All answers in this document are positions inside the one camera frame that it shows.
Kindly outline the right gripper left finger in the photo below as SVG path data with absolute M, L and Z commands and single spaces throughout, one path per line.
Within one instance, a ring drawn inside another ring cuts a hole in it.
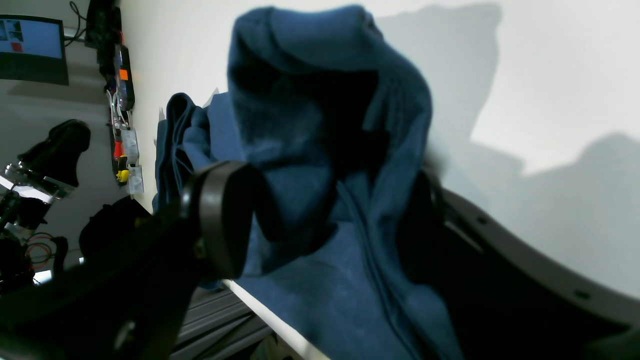
M 93 259 L 1 298 L 3 360 L 167 360 L 203 281 L 245 268 L 269 195 L 249 162 L 194 174 L 182 195 Z

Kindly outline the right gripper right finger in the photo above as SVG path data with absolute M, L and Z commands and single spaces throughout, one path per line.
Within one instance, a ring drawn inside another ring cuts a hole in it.
M 444 300 L 466 360 L 637 360 L 639 301 L 542 255 L 477 206 L 414 180 L 397 250 Z

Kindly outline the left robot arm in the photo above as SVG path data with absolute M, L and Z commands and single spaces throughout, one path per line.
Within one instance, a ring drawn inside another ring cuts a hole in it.
M 81 120 L 54 126 L 47 137 L 1 169 L 1 294 L 34 284 L 29 241 L 55 201 L 79 186 L 77 166 L 91 132 Z

